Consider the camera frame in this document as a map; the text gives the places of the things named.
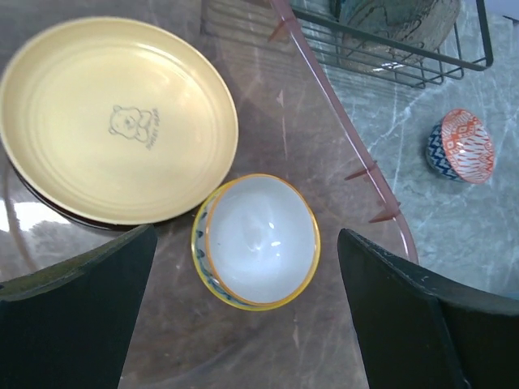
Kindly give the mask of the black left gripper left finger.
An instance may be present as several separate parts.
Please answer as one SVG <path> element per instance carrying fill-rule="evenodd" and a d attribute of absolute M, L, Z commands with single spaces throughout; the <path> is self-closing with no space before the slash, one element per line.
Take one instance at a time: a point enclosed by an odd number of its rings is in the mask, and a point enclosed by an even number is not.
<path fill-rule="evenodd" d="M 141 225 L 1 284 L 3 388 L 115 388 L 157 247 Z"/>

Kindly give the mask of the tan bottom plate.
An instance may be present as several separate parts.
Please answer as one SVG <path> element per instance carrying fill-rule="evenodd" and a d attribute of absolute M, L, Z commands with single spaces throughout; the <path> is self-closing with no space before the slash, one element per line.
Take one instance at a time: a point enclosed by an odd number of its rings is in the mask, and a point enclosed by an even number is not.
<path fill-rule="evenodd" d="M 60 208 L 106 224 L 162 222 L 202 203 L 238 146 L 233 98 L 183 39 L 133 19 L 40 32 L 1 78 L 10 161 Z"/>

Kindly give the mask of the red rimmed cream plate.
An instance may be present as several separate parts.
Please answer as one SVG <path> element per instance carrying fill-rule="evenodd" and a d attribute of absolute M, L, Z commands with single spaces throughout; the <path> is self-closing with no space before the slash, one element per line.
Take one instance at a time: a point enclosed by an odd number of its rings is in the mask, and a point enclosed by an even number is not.
<path fill-rule="evenodd" d="M 11 163 L 4 162 L 1 165 L 1 231 L 9 233 L 16 226 L 30 231 L 43 222 L 72 223 L 113 232 L 127 230 L 127 227 L 94 222 L 66 212 L 31 188 Z"/>

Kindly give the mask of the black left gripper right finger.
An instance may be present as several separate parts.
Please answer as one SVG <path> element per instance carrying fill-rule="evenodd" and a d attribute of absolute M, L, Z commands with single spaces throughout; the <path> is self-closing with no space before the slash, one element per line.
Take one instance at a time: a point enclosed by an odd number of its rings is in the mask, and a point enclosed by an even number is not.
<path fill-rule="evenodd" d="M 518 300 L 340 231 L 341 276 L 371 388 L 516 388 Z"/>

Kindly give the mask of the red zigzag bottom bowl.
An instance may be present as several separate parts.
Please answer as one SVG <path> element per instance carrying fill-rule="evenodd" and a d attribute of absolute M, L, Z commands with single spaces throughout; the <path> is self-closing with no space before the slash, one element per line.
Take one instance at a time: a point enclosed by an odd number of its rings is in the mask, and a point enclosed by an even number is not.
<path fill-rule="evenodd" d="M 425 157 L 440 176 L 483 184 L 492 175 L 495 150 L 482 121 L 466 109 L 453 109 L 432 128 Z"/>

